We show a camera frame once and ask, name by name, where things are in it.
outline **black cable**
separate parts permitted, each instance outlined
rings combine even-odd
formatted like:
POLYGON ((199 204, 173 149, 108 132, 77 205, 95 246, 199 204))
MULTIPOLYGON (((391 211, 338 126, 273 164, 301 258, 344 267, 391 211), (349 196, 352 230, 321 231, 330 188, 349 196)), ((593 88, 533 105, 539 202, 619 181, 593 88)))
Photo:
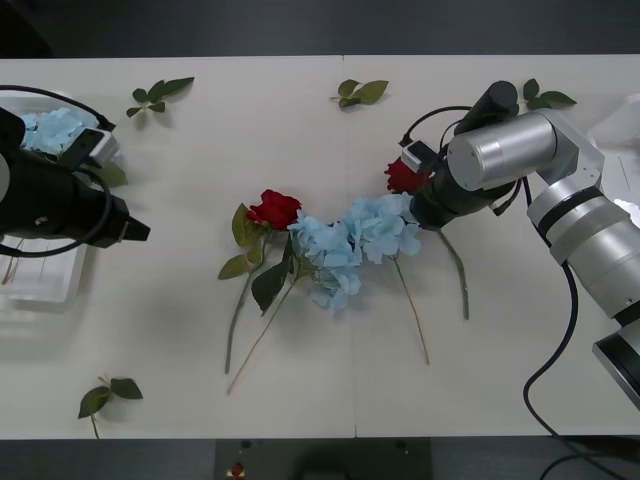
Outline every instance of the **black cable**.
POLYGON ((462 122, 464 120, 464 118, 461 118, 460 120, 456 120, 455 122, 453 122, 451 125, 449 125, 445 130, 444 133, 442 134, 442 136, 440 137, 440 150, 442 150, 442 145, 444 144, 444 137, 446 137, 447 133, 449 132, 449 130, 451 130, 453 127, 455 127, 457 124, 459 124, 460 122, 462 122))
POLYGON ((511 204, 515 201, 515 199, 518 198, 518 194, 520 193, 521 186, 522 186, 522 179, 519 178, 518 181, 516 182, 516 188, 513 190, 513 193, 511 194, 511 196, 502 205, 492 210, 493 213, 496 215, 496 217, 499 217, 504 212, 506 212, 507 208, 509 208, 511 204))
POLYGON ((93 227, 89 233, 87 233, 83 238, 78 241, 72 242, 69 245, 65 245, 64 247, 56 248, 55 250, 48 250, 46 252, 23 252, 22 250, 18 250, 17 248, 9 248, 2 246, 0 250, 0 254, 8 255, 14 258, 44 258, 44 257, 52 257, 54 255, 60 255, 61 253, 66 253, 74 248, 78 248, 79 246, 89 243, 98 236, 98 234, 107 226, 109 222, 109 218, 111 217, 111 211, 113 210, 113 197, 111 192, 109 191, 109 187, 98 175, 91 172, 90 170, 85 170, 84 168, 77 169, 78 172, 84 173, 88 175, 91 180, 96 182, 105 193, 105 205, 104 210, 102 211, 102 216, 100 220, 93 227))
POLYGON ((91 115, 96 117, 96 119, 98 120, 98 123, 100 124, 100 128, 102 128, 103 130, 112 132, 113 129, 116 128, 116 126, 113 123, 111 123, 107 119, 107 117, 96 112, 93 108, 85 105, 84 103, 80 103, 77 100, 74 100, 72 98, 67 98, 63 95, 59 95, 54 92, 49 92, 48 90, 42 90, 40 88, 35 88, 35 87, 25 87, 23 85, 0 85, 0 91, 1 90, 13 90, 16 92, 36 93, 38 95, 44 95, 45 97, 55 98, 56 100, 67 102, 70 105, 73 105, 74 107, 78 107, 84 110, 85 112, 89 112, 91 115))
MULTIPOLYGON (((524 177, 522 179, 522 184, 524 185, 524 192, 527 197, 527 206, 530 206, 532 202, 531 188, 529 186, 529 180, 527 179, 527 177, 524 177)), ((540 234, 537 228, 536 228, 536 231, 538 232, 538 235, 540 235, 544 243, 546 243, 547 246, 550 247, 551 244, 549 243, 549 241, 543 235, 540 234)), ((569 342, 571 341, 573 332, 576 329, 576 324, 578 323, 578 287, 576 286, 576 280, 575 278, 573 278, 573 273, 571 272, 571 269, 569 268, 569 265, 567 264, 567 262, 564 262, 560 266, 562 267, 562 271, 564 272, 564 275, 567 279, 567 283, 569 284, 569 292, 571 296, 571 314, 569 316, 569 325, 567 326, 567 330, 564 333, 564 337, 562 338, 560 345, 558 345, 558 348, 556 348, 556 351, 553 352, 553 355, 551 355, 551 357, 549 357, 549 360, 547 360, 545 364, 542 365, 542 367, 540 367, 533 375, 531 375, 529 380, 527 380, 527 382, 525 383, 524 389, 522 391, 524 403, 527 406, 527 410, 529 410, 529 413, 531 413, 533 418, 535 418, 538 421, 538 423, 542 425, 544 429, 551 434, 553 438, 562 442, 562 444, 565 447, 567 447, 569 450, 571 450, 575 455, 579 456, 585 462, 589 463, 591 466, 597 468, 601 472, 606 473, 612 478, 615 478, 617 480, 627 480, 622 475, 618 475, 613 470, 609 470, 604 465, 600 465, 598 462, 591 459, 587 454, 585 454, 584 452, 581 452, 578 448, 576 448, 567 440, 562 438, 558 434, 558 432, 556 432, 553 428, 551 428, 551 426, 538 414, 538 412, 536 412, 535 408, 533 408, 533 405, 531 405, 531 400, 529 399, 529 392, 531 390, 531 387, 542 375, 544 375, 558 361, 560 356, 564 353, 565 349, 567 348, 567 345, 569 345, 569 342)))
MULTIPOLYGON (((531 198, 531 187, 529 186, 529 179, 527 177, 522 178, 522 185, 524 185, 524 194, 527 198, 527 207, 530 207, 533 200, 531 198)), ((547 242, 547 239, 544 237, 542 239, 548 246, 549 243, 547 242)))
POLYGON ((456 105, 456 106, 452 106, 452 107, 442 107, 442 108, 438 108, 436 110, 432 110, 431 112, 423 115, 418 120, 413 122, 413 125, 411 125, 409 127, 409 130, 407 130, 407 132, 402 137, 402 141, 400 142, 400 145, 403 146, 403 147, 406 147, 407 145, 409 145, 411 143, 411 132, 413 132, 413 130, 418 125, 420 125, 422 122, 424 122, 427 118, 431 118, 434 115, 437 115, 439 113, 453 112, 453 111, 456 111, 456 110, 458 110, 458 111, 462 110, 462 111, 468 112, 469 110, 471 110, 471 107, 456 105))

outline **dark background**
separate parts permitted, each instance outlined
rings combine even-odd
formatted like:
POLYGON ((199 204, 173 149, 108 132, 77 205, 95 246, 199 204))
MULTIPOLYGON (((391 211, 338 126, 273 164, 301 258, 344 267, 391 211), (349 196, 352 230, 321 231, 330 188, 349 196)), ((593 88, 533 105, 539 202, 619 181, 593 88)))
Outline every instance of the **dark background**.
POLYGON ((57 57, 640 53, 637 0, 10 3, 57 57))

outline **leaf sprig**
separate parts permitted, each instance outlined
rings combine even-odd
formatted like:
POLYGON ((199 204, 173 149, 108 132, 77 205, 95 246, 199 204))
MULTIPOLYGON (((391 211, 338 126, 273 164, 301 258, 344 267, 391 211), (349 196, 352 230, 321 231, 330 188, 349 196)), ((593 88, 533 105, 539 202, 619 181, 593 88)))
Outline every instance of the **leaf sprig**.
POLYGON ((249 209, 246 205, 241 203, 231 222, 233 238, 238 246, 246 249, 246 251, 243 254, 236 255, 224 264, 218 274, 218 280, 239 277, 250 272, 251 264, 259 265, 262 263, 264 245, 260 241, 260 237, 268 229, 249 220, 247 218, 248 211, 249 209))
POLYGON ((98 428, 96 427, 95 414, 98 413, 107 404, 112 395, 127 400, 141 400, 142 392, 136 382, 131 378, 114 378, 110 382, 103 377, 98 377, 104 385, 89 390, 80 401, 80 411, 78 418, 91 418, 93 425, 93 433, 99 440, 98 428))
POLYGON ((577 103, 568 95, 555 90, 540 93, 540 85, 535 78, 532 78, 524 84, 522 94, 527 101, 527 108, 529 110, 537 110, 539 108, 565 108, 577 103))
POLYGON ((131 95, 136 102, 141 104, 141 106, 129 108, 127 110, 127 117, 131 118, 147 109, 158 113, 164 113, 167 108, 164 101, 165 98, 184 90, 191 85, 194 80, 195 77, 179 78, 176 80, 169 80, 168 82, 160 80, 151 87, 149 92, 143 88, 136 88, 131 95))
POLYGON ((331 97, 331 100, 337 101, 342 109, 361 103, 373 105, 382 98, 389 82, 387 80, 374 80, 373 82, 365 83, 354 92, 358 85, 360 85, 360 82, 356 80, 345 80, 338 87, 338 95, 340 96, 331 97))

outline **green leaf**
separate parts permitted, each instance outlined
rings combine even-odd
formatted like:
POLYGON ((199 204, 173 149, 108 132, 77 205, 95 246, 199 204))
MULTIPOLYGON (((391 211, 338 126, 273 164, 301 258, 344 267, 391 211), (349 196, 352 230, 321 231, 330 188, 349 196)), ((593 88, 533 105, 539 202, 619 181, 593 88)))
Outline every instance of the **green leaf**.
POLYGON ((78 418, 86 418, 98 413, 109 400, 111 390, 108 387, 96 387, 89 390, 80 401, 80 412, 78 418))
POLYGON ((128 108, 127 109, 127 117, 129 117, 129 118, 133 117, 140 110, 142 110, 142 107, 131 107, 131 108, 128 108))
POLYGON ((360 82, 356 82, 355 80, 345 80, 338 87, 338 95, 341 97, 350 97, 358 85, 360 85, 360 82))
POLYGON ((308 277, 309 275, 313 275, 318 270, 309 258, 302 255, 298 257, 298 278, 308 277))
POLYGON ((512 105, 511 108, 509 109, 509 113, 507 114, 507 117, 517 117, 518 113, 520 113, 520 105, 516 103, 515 105, 512 105))
POLYGON ((362 100, 359 98, 341 98, 338 105, 340 105, 340 108, 347 108, 358 105, 359 103, 362 103, 362 100))
POLYGON ((247 260, 254 265, 262 261, 262 242, 255 242, 247 252, 247 260))
POLYGON ((284 249, 282 261, 271 267, 266 272, 260 274, 251 284, 251 293, 264 315, 269 307, 282 290, 284 282, 287 280, 287 274, 293 266, 293 248, 289 247, 291 237, 284 249))
POLYGON ((246 255, 237 255, 224 264, 218 274, 218 280, 228 280, 239 277, 249 271, 249 262, 246 255))
POLYGON ((389 82, 386 80, 375 80, 365 83, 360 90, 354 93, 353 98, 359 98, 365 105, 373 105, 384 94, 389 82))
POLYGON ((239 247, 248 248, 253 245, 260 237, 262 229, 259 225, 247 218, 249 209, 241 203, 233 216, 231 229, 233 230, 233 238, 239 247))
POLYGON ((287 238, 287 243, 284 246, 284 252, 282 253, 282 261, 287 262, 289 273, 294 272, 293 257, 293 242, 291 241, 291 235, 289 235, 289 238, 287 238))
POLYGON ((151 103, 158 103, 162 98, 162 91, 164 90, 164 80, 160 80, 156 83, 151 90, 149 90, 149 98, 148 100, 151 103))
POLYGON ((527 83, 524 84, 524 88, 522 89, 522 94, 524 96, 524 99, 527 101, 533 100, 534 98, 536 98, 536 95, 538 95, 539 92, 540 92, 540 85, 538 85, 538 82, 536 81, 535 78, 532 78, 531 80, 527 81, 527 83))
POLYGON ((575 105, 576 103, 578 103, 573 98, 565 95, 564 93, 555 92, 553 90, 550 92, 544 92, 542 95, 540 95, 540 98, 551 104, 552 108, 570 107, 571 105, 575 105))
POLYGON ((180 90, 183 90, 189 85, 191 85, 194 80, 195 80, 195 77, 169 80, 167 83, 164 84, 164 87, 162 88, 162 96, 168 97, 169 95, 175 95, 180 90))
POLYGON ((114 378, 111 380, 111 392, 127 400, 142 399, 142 392, 131 378, 114 378))
POLYGON ((529 110, 537 110, 539 108, 551 108, 551 105, 540 97, 532 98, 527 102, 529 110))
POLYGON ((113 162, 102 168, 89 167, 89 170, 104 180, 109 188, 121 187, 128 183, 127 174, 113 162))
POLYGON ((147 91, 144 88, 136 88, 131 95, 133 95, 136 102, 140 103, 145 103, 149 99, 147 91))
POLYGON ((158 102, 158 103, 154 103, 153 105, 149 105, 149 108, 154 112, 164 113, 166 104, 164 102, 158 102))

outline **flower stem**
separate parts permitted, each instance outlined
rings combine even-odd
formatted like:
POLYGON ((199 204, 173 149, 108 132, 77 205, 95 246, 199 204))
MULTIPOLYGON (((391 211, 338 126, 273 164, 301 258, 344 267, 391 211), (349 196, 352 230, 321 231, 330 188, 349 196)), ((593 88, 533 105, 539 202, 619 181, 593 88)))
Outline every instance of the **flower stem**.
POLYGON ((260 259, 260 263, 253 267, 247 276, 247 281, 244 282, 244 287, 242 288, 242 293, 240 294, 240 298, 238 299, 238 303, 236 305, 236 309, 233 312, 233 317, 231 318, 231 325, 229 325, 229 336, 227 338, 227 357, 224 362, 224 373, 225 375, 229 374, 229 370, 231 368, 231 349, 233 348, 233 334, 236 330, 236 324, 238 323, 238 317, 240 316, 240 310, 244 305, 244 301, 247 298, 247 291, 249 290, 249 285, 251 285, 251 280, 253 280, 253 276, 255 273, 264 265, 265 261, 265 250, 267 248, 267 243, 269 242, 269 237, 271 237, 272 230, 269 230, 264 236, 264 242, 262 243, 262 258, 260 259))
POLYGON ((422 340, 422 348, 424 349, 424 358, 427 361, 427 365, 429 365, 429 354, 427 353, 427 344, 424 341, 424 335, 422 334, 422 326, 420 325, 420 317, 418 317, 418 312, 416 310, 415 305, 413 304, 413 299, 411 298, 411 294, 409 293, 409 289, 407 288, 407 284, 404 281, 404 275, 402 275, 402 270, 400 270, 400 264, 398 263, 398 257, 390 257, 393 260, 393 263, 396 265, 396 270, 398 270, 398 275, 400 276, 400 281, 402 282, 402 286, 404 287, 404 291, 407 294, 407 298, 409 299, 409 303, 411 304, 411 308, 413 309, 413 314, 416 317, 416 324, 418 325, 418 332, 420 332, 420 340, 422 340))
POLYGON ((98 440, 100 440, 100 435, 98 435, 98 427, 96 427, 96 418, 91 415, 91 425, 93 425, 93 433, 98 440))
POLYGON ((464 264, 462 263, 462 259, 456 252, 449 239, 442 233, 442 230, 438 230, 438 235, 440 239, 444 242, 449 250, 449 255, 453 258, 453 261, 456 263, 456 267, 458 267, 458 276, 460 277, 460 289, 462 290, 462 315, 465 320, 469 320, 469 290, 467 289, 467 275, 464 271, 464 264))
POLYGON ((231 382, 231 385, 229 386, 229 389, 227 390, 227 395, 231 394, 231 391, 233 390, 233 387, 235 386, 236 382, 238 381, 238 378, 240 377, 240 374, 242 373, 242 371, 244 370, 244 367, 247 365, 247 363, 249 362, 249 359, 251 358, 251 355, 253 354, 253 351, 256 349, 256 347, 258 346, 258 343, 260 343, 260 340, 262 340, 262 337, 264 337, 264 334, 267 333, 267 330, 269 329, 269 327, 271 326, 271 323, 273 322, 273 319, 276 318, 276 314, 278 313, 278 311, 280 310, 280 307, 282 306, 282 304, 284 303, 284 301, 287 299, 287 296, 289 295, 289 292, 291 291, 291 289, 293 288, 293 286, 296 284, 296 280, 294 280, 291 285, 289 285, 289 288, 287 289, 286 292, 284 292, 283 297, 280 299, 280 302, 278 302, 278 306, 276 307, 275 311, 273 312, 273 315, 271 315, 271 318, 269 319, 269 323, 267 323, 267 326, 264 327, 264 330, 262 331, 262 333, 260 334, 260 336, 258 337, 258 340, 256 340, 256 343, 253 344, 253 347, 251 347, 251 350, 249 351, 249 355, 247 355, 247 358, 245 358, 244 362, 242 363, 242 366, 240 367, 240 370, 238 370, 238 373, 236 373, 235 378, 233 379, 233 381, 231 382))

